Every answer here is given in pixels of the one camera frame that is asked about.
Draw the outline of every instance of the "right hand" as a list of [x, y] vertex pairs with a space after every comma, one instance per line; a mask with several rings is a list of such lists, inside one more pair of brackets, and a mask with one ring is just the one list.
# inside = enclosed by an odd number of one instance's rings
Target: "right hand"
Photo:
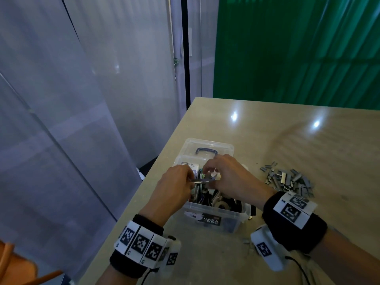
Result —
[[211, 182], [210, 187], [231, 198], [254, 205], [261, 211], [265, 202], [276, 193], [272, 187], [254, 177], [229, 154], [216, 155], [206, 162], [202, 170], [204, 174], [214, 170], [220, 173], [220, 180]]

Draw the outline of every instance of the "box handle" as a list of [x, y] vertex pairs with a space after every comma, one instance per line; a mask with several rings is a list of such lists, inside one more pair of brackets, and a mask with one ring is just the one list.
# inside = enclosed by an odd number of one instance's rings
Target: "box handle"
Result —
[[214, 150], [214, 149], [210, 149], [210, 148], [198, 148], [196, 151], [195, 151], [195, 154], [198, 154], [199, 151], [207, 151], [207, 152], [213, 152], [215, 153], [215, 155], [218, 155], [218, 151]]

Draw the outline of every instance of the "green wall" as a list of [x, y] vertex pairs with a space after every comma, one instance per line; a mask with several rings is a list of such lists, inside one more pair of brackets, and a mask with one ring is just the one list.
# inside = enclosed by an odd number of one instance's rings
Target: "green wall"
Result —
[[380, 0], [220, 0], [214, 98], [380, 109]]

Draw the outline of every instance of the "forearm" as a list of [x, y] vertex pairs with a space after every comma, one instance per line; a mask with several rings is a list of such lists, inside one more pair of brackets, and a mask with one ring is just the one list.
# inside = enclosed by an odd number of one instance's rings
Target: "forearm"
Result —
[[128, 277], [108, 265], [96, 285], [135, 285], [138, 279]]
[[333, 230], [310, 255], [337, 285], [380, 284], [380, 261]]

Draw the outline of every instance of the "black pole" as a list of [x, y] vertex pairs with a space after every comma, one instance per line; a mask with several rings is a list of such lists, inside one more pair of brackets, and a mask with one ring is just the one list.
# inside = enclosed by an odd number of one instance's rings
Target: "black pole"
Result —
[[189, 30], [187, 19], [187, 0], [181, 0], [182, 11], [182, 36], [183, 36], [183, 55], [185, 57], [185, 90], [186, 90], [186, 109], [189, 109], [190, 100], [190, 61], [189, 61]]

